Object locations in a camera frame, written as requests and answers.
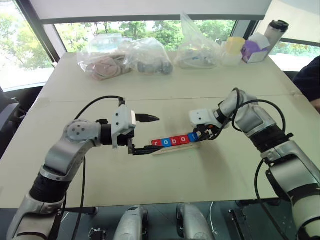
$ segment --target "beige tabletop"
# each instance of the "beige tabletop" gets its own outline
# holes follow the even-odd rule
[[[237,86],[246,90],[241,81]],[[287,120],[287,133],[320,167],[320,114],[302,95],[265,96],[276,103]],[[170,137],[192,130],[188,112],[197,108],[215,108],[221,97],[190,99],[128,100],[136,113],[160,118],[138,123],[134,138],[137,147],[157,137]],[[31,108],[0,161],[0,208],[19,207],[35,180],[46,153],[60,138],[64,126],[86,102],[53,102],[43,98]],[[102,100],[89,108],[83,118],[89,121],[107,118],[117,108],[116,101]],[[281,119],[272,107],[267,111]],[[229,127],[215,141],[197,143],[197,148],[161,155],[132,156],[126,147],[92,148],[87,154],[85,206],[229,201],[255,199],[254,174],[260,155],[244,134]],[[275,197],[265,177],[259,177],[263,198]],[[68,190],[68,207],[80,204],[82,169]]]
[[[175,52],[169,55],[173,60]],[[130,72],[97,81],[84,74],[75,53],[66,53],[38,97],[51,102],[88,102],[104,95],[122,95],[127,100],[224,98],[237,86],[256,96],[301,94],[269,57],[237,67],[175,67],[171,75]]]

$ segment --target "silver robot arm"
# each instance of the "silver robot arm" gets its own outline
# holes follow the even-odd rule
[[[231,122],[238,106],[257,98],[244,91],[232,91],[215,110],[198,109],[189,113],[199,140],[214,140],[226,122]],[[275,193],[291,201],[300,240],[320,237],[320,171],[294,142],[285,135],[273,118],[252,102],[240,107],[235,123],[260,151],[269,166],[267,179]]]
[[[128,146],[133,155],[150,154],[161,147],[133,145],[136,121],[146,123],[159,118],[135,114],[122,104],[106,119],[89,122],[77,119],[63,130],[60,140],[49,150],[31,190],[25,195],[8,229],[7,240],[56,239],[62,218],[65,193],[81,166],[86,153],[101,145]]]

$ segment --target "bag of parts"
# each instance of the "bag of parts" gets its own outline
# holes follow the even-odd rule
[[[139,73],[168,75],[174,69],[165,47],[153,37],[123,42],[120,49],[126,52],[124,64]]]
[[[188,15],[181,14],[184,39],[174,64],[182,69],[211,69],[220,58],[220,45],[207,39]]]
[[[81,69],[96,80],[105,80],[126,74],[130,68],[124,64],[126,53],[119,45],[130,38],[119,33],[100,34],[81,51],[77,52],[77,63]]]

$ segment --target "tree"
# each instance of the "tree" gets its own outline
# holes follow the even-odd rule
[[[179,48],[184,36],[182,34],[180,21],[155,21],[153,34],[162,43],[167,51],[175,51]]]
[[[289,54],[297,57],[315,58],[320,55],[320,47],[280,41],[274,46],[270,54]]]
[[[80,52],[88,44],[88,36],[93,35],[88,23],[56,24],[56,28],[68,52]]]
[[[124,35],[123,30],[113,29],[110,22],[106,22],[106,21],[103,23],[95,22],[94,24],[96,25],[95,35],[99,35],[99,34],[121,34],[121,35]],[[103,25],[104,29],[99,29],[98,24]]]
[[[195,24],[199,27],[200,31],[208,39],[212,41],[220,40],[222,42],[227,41],[235,25],[233,20],[204,20],[195,21]]]
[[[133,40],[147,37],[147,24],[144,21],[124,21],[120,26],[120,30],[123,30],[125,37]]]
[[[51,61],[26,21],[0,14],[0,47],[4,55],[26,69],[49,68]]]

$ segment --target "water bottle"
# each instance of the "water bottle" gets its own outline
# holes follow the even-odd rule
[[[268,54],[272,51],[274,46],[279,42],[281,37],[288,30],[289,24],[282,20],[272,20],[266,29],[264,36],[269,40]]]

